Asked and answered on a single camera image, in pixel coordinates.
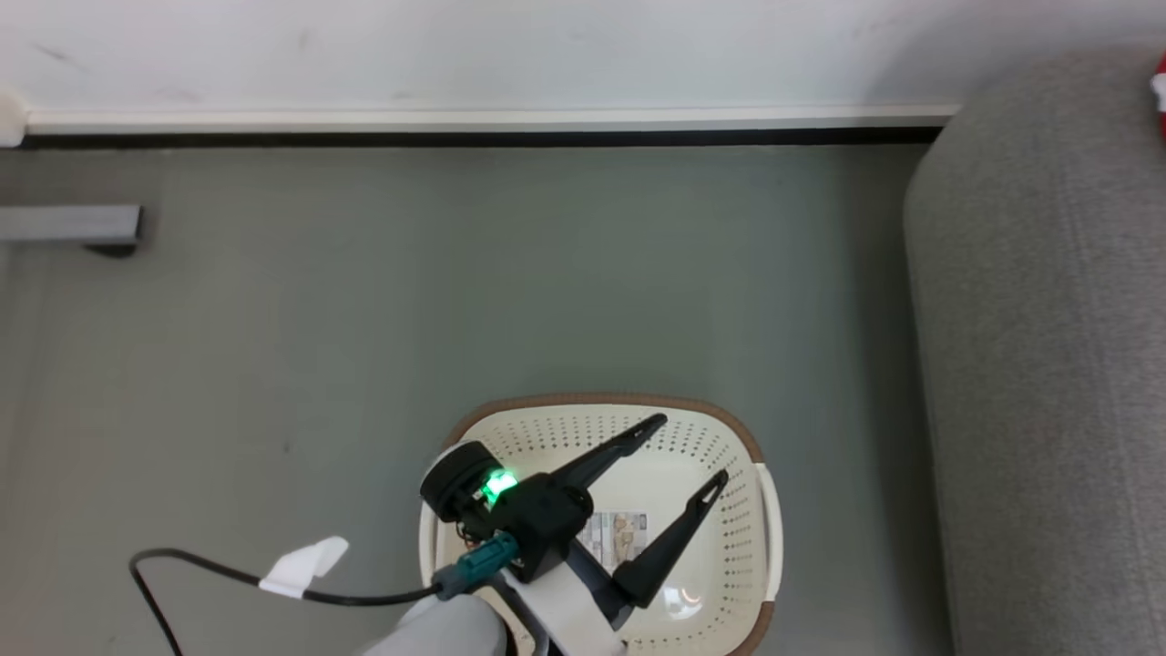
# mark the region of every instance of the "gray floor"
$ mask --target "gray floor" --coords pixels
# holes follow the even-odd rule
[[[126,261],[5,263],[0,650],[156,655],[181,545],[417,584],[416,486],[475,405],[698,397],[757,435],[786,570],[760,653],[946,655],[900,245],[915,146],[7,153],[0,204],[140,202]],[[350,654],[394,609],[148,567],[191,656]]]

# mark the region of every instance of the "perforated basket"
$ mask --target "perforated basket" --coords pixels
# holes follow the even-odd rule
[[[731,415],[667,397],[553,395],[483,407],[445,446],[480,442],[521,479],[555,470],[655,412],[668,416],[667,425],[591,487],[595,517],[606,514],[610,523],[618,514],[620,525],[646,519],[645,535],[635,542],[642,544],[680,515],[714,472],[726,470],[729,485],[652,605],[632,613],[619,637],[631,654],[751,654],[768,627],[781,583],[781,512],[757,443]],[[597,528],[593,535],[596,550],[613,552],[600,559],[618,560],[610,532]],[[419,546],[427,585],[437,567],[465,552],[454,527],[437,522],[423,505]],[[496,601],[489,591],[484,597]],[[512,629],[520,647],[529,640],[520,626]]]

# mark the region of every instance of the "black cable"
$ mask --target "black cable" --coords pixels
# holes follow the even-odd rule
[[[139,551],[135,553],[134,557],[129,559],[129,576],[133,577],[134,584],[138,585],[138,591],[142,593],[146,605],[149,606],[150,612],[154,613],[154,619],[157,620],[157,626],[162,627],[162,633],[166,634],[166,641],[170,643],[170,651],[174,651],[174,656],[182,656],[182,649],[178,648],[178,641],[175,640],[174,632],[170,630],[170,623],[166,621],[166,615],[162,614],[162,609],[159,607],[157,601],[154,600],[154,594],[150,592],[149,586],[146,585],[146,579],[143,579],[141,572],[138,571],[138,564],[142,560],[149,560],[150,558],[175,558],[196,567],[202,567],[208,572],[213,572],[220,577],[226,577],[252,587],[259,587],[260,579],[254,574],[240,572],[239,570],[227,567],[226,565],[219,565],[213,560],[208,560],[202,556],[195,556],[194,553],[181,549],[147,549],[146,551]],[[389,594],[386,597],[344,597],[339,594],[326,594],[323,592],[305,590],[303,591],[303,599],[315,601],[317,604],[331,604],[335,606],[393,606],[396,604],[419,601],[430,594],[435,594],[440,590],[440,585],[431,585],[427,588],[415,590],[402,594]]]

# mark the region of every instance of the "red object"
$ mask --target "red object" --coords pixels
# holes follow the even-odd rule
[[[1163,121],[1163,136],[1166,136],[1166,57],[1158,64],[1157,72],[1151,84],[1158,93],[1158,112]]]

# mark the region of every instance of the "basket handle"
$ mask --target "basket handle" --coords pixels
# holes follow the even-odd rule
[[[785,560],[781,505],[778,503],[778,488],[773,485],[773,477],[770,475],[770,468],[764,463],[754,463],[754,466],[757,467],[757,480],[761,485],[761,503],[765,507],[765,536],[768,546],[766,564],[770,570],[770,580],[765,587],[765,599],[773,601],[778,598],[778,588],[781,587],[781,565]]]
[[[421,562],[421,583],[429,585],[437,570],[437,515],[423,501],[421,502],[421,522],[417,524],[420,527],[417,529],[417,558]]]

